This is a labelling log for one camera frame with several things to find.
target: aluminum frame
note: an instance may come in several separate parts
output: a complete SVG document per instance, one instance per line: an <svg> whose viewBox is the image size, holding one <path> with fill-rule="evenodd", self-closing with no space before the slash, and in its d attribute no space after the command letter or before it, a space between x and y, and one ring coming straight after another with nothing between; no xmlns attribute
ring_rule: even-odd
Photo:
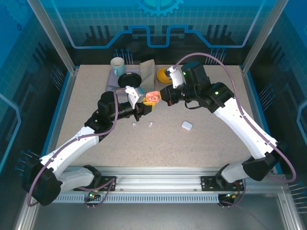
<svg viewBox="0 0 307 230"><path fill-rule="evenodd" d="M306 226L303 225L300 219L299 213L297 212L292 195L289 190L283 188L283 192L278 193L278 198L281 205L283 217L288 229L306 229Z"/></svg>
<svg viewBox="0 0 307 230"><path fill-rule="evenodd" d="M31 6L34 14L36 15L37 19L39 20L40 24L44 28L47 36L49 37L51 43L55 47L57 53L59 54L60 58L62 59L64 65L66 66L67 70L74 74L75 72L75 65L69 56L59 34L57 33L54 25L52 24L45 8L43 7L40 0L27 0L29 5Z"/></svg>
<svg viewBox="0 0 307 230"><path fill-rule="evenodd" d="M267 20L265 21L262 29L260 30L252 48L250 49L243 63L243 73L248 72L249 68L251 67L258 53L260 52L264 42L267 40L277 20L282 14L288 1L289 0L277 0L275 5L273 6Z"/></svg>
<svg viewBox="0 0 307 230"><path fill-rule="evenodd" d="M28 194L25 196L24 204L20 211L15 230L29 230L31 229L32 224L35 222L35 214L39 209L39 206L29 207L27 205L27 198Z"/></svg>

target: speckled countertop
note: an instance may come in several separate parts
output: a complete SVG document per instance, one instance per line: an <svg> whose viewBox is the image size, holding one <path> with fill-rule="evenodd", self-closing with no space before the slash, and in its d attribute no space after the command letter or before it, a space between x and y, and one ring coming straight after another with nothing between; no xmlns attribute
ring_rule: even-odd
<svg viewBox="0 0 307 230"><path fill-rule="evenodd" d="M166 66L158 65L156 70L162 67ZM239 66L228 68L235 78L242 106L252 115ZM109 65L80 66L57 146L74 136L97 109L110 70ZM222 67L205 66L205 70L212 83L221 81L232 89ZM159 83L156 87L159 89L163 85ZM191 131L181 127L185 120L194 125ZM107 138L71 165L221 167L249 156L248 149L236 134L205 108L188 110L183 102L171 107L160 102L153 112L141 117L135 128L132 122L135 122L134 117L119 120ZM153 122L151 127L148 127L149 122Z"/></svg>

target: yellow object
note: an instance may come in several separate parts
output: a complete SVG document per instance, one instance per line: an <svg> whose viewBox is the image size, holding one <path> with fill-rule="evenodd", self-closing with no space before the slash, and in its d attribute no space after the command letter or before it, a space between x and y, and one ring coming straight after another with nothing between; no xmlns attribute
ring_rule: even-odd
<svg viewBox="0 0 307 230"><path fill-rule="evenodd" d="M143 104L144 105L151 105L151 107L152 107L152 110L154 110L154 108L155 108L155 104L157 104L157 102L147 102L147 101L144 101L143 100Z"/></svg>
<svg viewBox="0 0 307 230"><path fill-rule="evenodd" d="M163 84L172 83L172 80L168 79L168 77L165 75L164 70L166 70L166 68L162 68L158 70L158 73L157 73L158 81Z"/></svg>

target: metal rod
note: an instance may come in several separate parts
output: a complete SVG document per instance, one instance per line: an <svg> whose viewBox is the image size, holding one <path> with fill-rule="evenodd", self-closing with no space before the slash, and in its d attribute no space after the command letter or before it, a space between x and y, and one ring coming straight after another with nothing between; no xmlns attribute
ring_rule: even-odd
<svg viewBox="0 0 307 230"><path fill-rule="evenodd" d="M61 87L59 87L58 83L56 83L55 80L53 80L52 83L55 85L55 87L56 87L59 91L61 91Z"/></svg>
<svg viewBox="0 0 307 230"><path fill-rule="evenodd" d="M59 67L57 67L56 65L54 65L54 67L56 68L57 72L65 79L64 74L61 72L61 70L59 69Z"/></svg>
<svg viewBox="0 0 307 230"><path fill-rule="evenodd" d="M300 190L300 189L304 189L304 188L307 188L307 186L301 187L301 188L292 189L292 190L290 190L290 191L292 192L292 191L296 191L296 190Z"/></svg>
<svg viewBox="0 0 307 230"><path fill-rule="evenodd" d="M269 88L270 88L270 86L268 86L268 87L265 89L265 91L262 90L261 93L258 94L258 97L262 97L263 94L264 94Z"/></svg>
<svg viewBox="0 0 307 230"><path fill-rule="evenodd" d="M215 53L212 53L212 56L214 56L215 55ZM211 61L210 61L210 65L212 64L212 61L213 61L213 59L211 59Z"/></svg>
<svg viewBox="0 0 307 230"><path fill-rule="evenodd" d="M129 55L129 49L126 49L126 51L127 51L127 53L128 53L129 65L131 65L130 55Z"/></svg>
<svg viewBox="0 0 307 230"><path fill-rule="evenodd" d="M40 24L44 28L47 36L49 37L51 43L55 47L57 53L59 54L60 58L62 59L64 65L66 66L67 70L74 74L75 73L75 65L69 56L64 44L61 41L59 34L57 33L56 29L54 28L45 8L43 7L42 3L39 0L27 0L29 5L31 6L34 14L36 15L37 19L39 20Z"/></svg>
<svg viewBox="0 0 307 230"><path fill-rule="evenodd" d="M212 51L213 51L213 50L214 50L214 49L211 49L210 55L212 54ZM207 59L208 59L208 57L206 57L205 65L207 65Z"/></svg>
<svg viewBox="0 0 307 230"><path fill-rule="evenodd" d="M21 154L24 154L24 155L26 155L26 156L28 156L28 157L33 158L33 156L31 156L31 155L29 155L29 154L25 153L25 151L23 151L23 150L21 150L21 151L20 151L20 153L21 153Z"/></svg>
<svg viewBox="0 0 307 230"><path fill-rule="evenodd" d="M15 171L22 171L22 172L24 171L24 170L18 168L17 166L15 166L14 170L15 170Z"/></svg>
<svg viewBox="0 0 307 230"><path fill-rule="evenodd" d="M299 197L299 198L294 198L293 200L300 200L300 199L305 199L307 196Z"/></svg>
<svg viewBox="0 0 307 230"><path fill-rule="evenodd" d="M131 56L131 62L133 64L133 54L130 54L130 56Z"/></svg>
<svg viewBox="0 0 307 230"><path fill-rule="evenodd" d="M270 91L265 91L262 95L259 96L259 101L261 102L265 96L270 95Z"/></svg>
<svg viewBox="0 0 307 230"><path fill-rule="evenodd" d="M221 59L221 54L217 55L217 59L219 59L219 60Z"/></svg>
<svg viewBox="0 0 307 230"><path fill-rule="evenodd" d="M270 107L270 105L272 105L273 104L273 102L271 102L267 107L265 107L264 109L263 109L263 111L266 111L267 110L267 108L269 108Z"/></svg>
<svg viewBox="0 0 307 230"><path fill-rule="evenodd" d="M216 56L217 56L217 53L219 52L219 50L220 50L220 48L217 48L217 49L216 49L216 54L215 54L215 58L216 58Z"/></svg>
<svg viewBox="0 0 307 230"><path fill-rule="evenodd" d="M266 102L263 103L263 107L265 107L269 102L272 102L273 103L273 99L276 95L274 95L273 97L269 98L268 100L266 100Z"/></svg>
<svg viewBox="0 0 307 230"><path fill-rule="evenodd" d="M268 88L268 85L265 85L264 88L263 88L263 90L261 90L261 92L258 94L258 96L260 96L260 95L262 94L262 92L263 92L265 89L267 89L267 88Z"/></svg>
<svg viewBox="0 0 307 230"><path fill-rule="evenodd" d="M61 78L64 82L65 79L64 75L58 70L58 68L55 65L53 65L53 67L55 68L52 69L52 72L54 72L54 74L57 75L59 78Z"/></svg>
<svg viewBox="0 0 307 230"><path fill-rule="evenodd" d="M271 13L267 17L261 31L259 32L256 41L254 42L252 48L250 49L244 63L243 63L243 73L247 73L251 65L253 64L256 56L260 52L264 42L267 40L271 29L275 26L277 20L283 12L288 0L276 1L273 6Z"/></svg>
<svg viewBox="0 0 307 230"><path fill-rule="evenodd" d="M306 204L307 203L307 201L305 201L305 202L298 202L298 203L294 203L295 205L300 205L300 204Z"/></svg>
<svg viewBox="0 0 307 230"><path fill-rule="evenodd" d="M269 96L267 99L265 99L263 102L261 102L261 106L263 107L268 101L272 99L271 96Z"/></svg>
<svg viewBox="0 0 307 230"><path fill-rule="evenodd" d="M295 194L291 194L291 195L296 196L296 195L301 195L301 194L307 195L307 192L304 190L301 193L295 193Z"/></svg>
<svg viewBox="0 0 307 230"><path fill-rule="evenodd" d="M222 63L224 62L225 56L226 56L226 54L224 54L224 56L223 56L223 58L222 58L222 60L221 60Z"/></svg>
<svg viewBox="0 0 307 230"><path fill-rule="evenodd" d="M300 181L298 184L290 185L289 188L294 187L294 186L298 186L298 185L303 186L303 182Z"/></svg>
<svg viewBox="0 0 307 230"><path fill-rule="evenodd" d="M25 164L25 161L23 161L21 158L18 158L18 159L17 159L17 162L21 162L21 163L24 163L24 164Z"/></svg>
<svg viewBox="0 0 307 230"><path fill-rule="evenodd" d="M125 58L126 58L126 63L128 64L127 54L125 54Z"/></svg>
<svg viewBox="0 0 307 230"><path fill-rule="evenodd" d="M63 78L62 78L61 76L59 76L59 75L54 71L54 69L52 70L52 72L53 72L53 74L54 74L55 76L57 76L57 79L61 82L61 84L63 84L63 83L64 83Z"/></svg>
<svg viewBox="0 0 307 230"><path fill-rule="evenodd" d="M33 155L36 155L37 157L40 157L39 155L37 155L36 153L33 153L30 149L28 149L27 151L28 153L32 153Z"/></svg>
<svg viewBox="0 0 307 230"><path fill-rule="evenodd" d="M220 57L220 59L219 60L221 60L222 59L222 56L223 56L223 53L224 53L224 51L225 51L226 49L225 48L223 48L222 49L222 54L221 54L221 57Z"/></svg>
<svg viewBox="0 0 307 230"><path fill-rule="evenodd" d="M54 81L55 83L58 84L58 86L59 86L60 88L62 88L62 85L61 85L60 81L59 81L56 77L52 76L52 74L50 74L50 77L53 79L53 81Z"/></svg>
<svg viewBox="0 0 307 230"><path fill-rule="evenodd" d="M262 103L269 95L270 95L270 93L268 93L265 97L261 98L260 103Z"/></svg>

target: blue wall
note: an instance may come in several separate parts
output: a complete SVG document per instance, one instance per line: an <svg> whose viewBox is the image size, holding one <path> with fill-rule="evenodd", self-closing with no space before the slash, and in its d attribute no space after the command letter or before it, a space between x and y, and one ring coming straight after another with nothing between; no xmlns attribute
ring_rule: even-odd
<svg viewBox="0 0 307 230"><path fill-rule="evenodd" d="M54 73L66 74L25 0L0 0L0 228L13 229L25 192L21 151L40 154L57 105Z"/></svg>
<svg viewBox="0 0 307 230"><path fill-rule="evenodd" d="M255 41L275 0L210 1L162 0L42 1L55 28L77 64L107 64L115 48L133 50L135 60L144 61L144 53L161 60L161 51L211 52L211 48L230 51L226 63L242 64ZM88 49L95 52L95 60Z"/></svg>
<svg viewBox="0 0 307 230"><path fill-rule="evenodd" d="M284 12L286 13L292 25L296 29L298 35L307 46L307 17L306 17L307 1L290 0L286 5Z"/></svg>

